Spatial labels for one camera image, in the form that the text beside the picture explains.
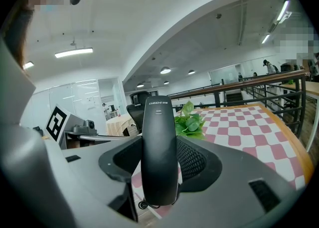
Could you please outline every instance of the desk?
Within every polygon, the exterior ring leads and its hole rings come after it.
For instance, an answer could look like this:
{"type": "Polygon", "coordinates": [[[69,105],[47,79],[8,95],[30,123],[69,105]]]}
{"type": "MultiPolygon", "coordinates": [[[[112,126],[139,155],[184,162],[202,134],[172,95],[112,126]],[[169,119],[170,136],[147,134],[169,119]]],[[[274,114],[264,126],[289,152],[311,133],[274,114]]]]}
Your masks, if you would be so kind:
{"type": "MultiPolygon", "coordinates": [[[[293,90],[296,89],[296,84],[283,84],[283,87],[286,88],[291,88],[293,90]]],[[[309,152],[310,147],[314,141],[315,134],[318,128],[318,121],[319,121],[319,83],[317,82],[306,82],[306,95],[308,97],[314,98],[317,100],[317,106],[316,106],[316,115],[315,115],[315,122],[313,125],[313,129],[311,131],[309,141],[306,146],[306,151],[309,152]]]]}
{"type": "MultiPolygon", "coordinates": [[[[268,165],[290,184],[299,189],[307,184],[314,172],[308,153],[298,138],[271,111],[260,104],[195,109],[205,123],[205,140],[249,153],[268,165]]],[[[179,169],[178,182],[182,182],[179,169]]],[[[132,176],[132,189],[140,200],[143,187],[140,164],[132,176]]],[[[149,210],[159,219],[171,206],[149,210]]]]}
{"type": "Polygon", "coordinates": [[[124,114],[119,116],[116,116],[110,120],[106,121],[106,132],[109,136],[123,136],[123,131],[131,126],[132,124],[135,124],[133,119],[129,114],[124,114]]]}

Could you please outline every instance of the checkered tablecloth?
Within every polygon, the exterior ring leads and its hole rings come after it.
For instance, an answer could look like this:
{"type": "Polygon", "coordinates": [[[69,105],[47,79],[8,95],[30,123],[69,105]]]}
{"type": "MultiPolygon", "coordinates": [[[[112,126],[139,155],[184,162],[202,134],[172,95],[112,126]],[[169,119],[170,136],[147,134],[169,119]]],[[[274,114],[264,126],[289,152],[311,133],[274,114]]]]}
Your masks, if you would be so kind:
{"type": "MultiPolygon", "coordinates": [[[[290,142],[260,106],[200,110],[192,113],[200,114],[205,120],[202,129],[206,141],[255,156],[296,189],[305,185],[302,167],[290,142]]],[[[140,165],[132,176],[132,186],[133,191],[142,200],[144,193],[140,165]]],[[[154,210],[154,214],[161,218],[166,215],[170,207],[160,207],[154,210]]]]}

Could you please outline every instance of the ceiling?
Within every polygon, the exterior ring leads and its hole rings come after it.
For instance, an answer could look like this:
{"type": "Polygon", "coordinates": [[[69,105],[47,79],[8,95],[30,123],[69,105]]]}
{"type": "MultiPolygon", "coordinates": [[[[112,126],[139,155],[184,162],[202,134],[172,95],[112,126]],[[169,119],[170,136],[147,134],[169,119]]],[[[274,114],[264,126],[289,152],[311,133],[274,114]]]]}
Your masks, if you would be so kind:
{"type": "Polygon", "coordinates": [[[145,0],[64,3],[35,8],[25,49],[26,61],[35,64],[27,71],[32,81],[81,68],[121,66],[121,49],[139,25],[145,0]],[[77,48],[93,47],[93,54],[55,58],[56,52],[74,49],[73,39],[77,48]]]}
{"type": "MultiPolygon", "coordinates": [[[[299,19],[302,8],[297,0],[290,1],[289,11],[293,15],[289,19],[299,19]]],[[[238,46],[260,46],[283,3],[284,0],[239,0],[206,14],[155,51],[124,84],[124,90],[135,91],[140,82],[147,82],[143,88],[147,89],[164,86],[166,80],[179,81],[187,75],[190,65],[198,68],[208,53],[238,46]],[[164,66],[172,72],[161,75],[164,66]]],[[[212,69],[215,68],[203,62],[196,72],[212,69]]]]}

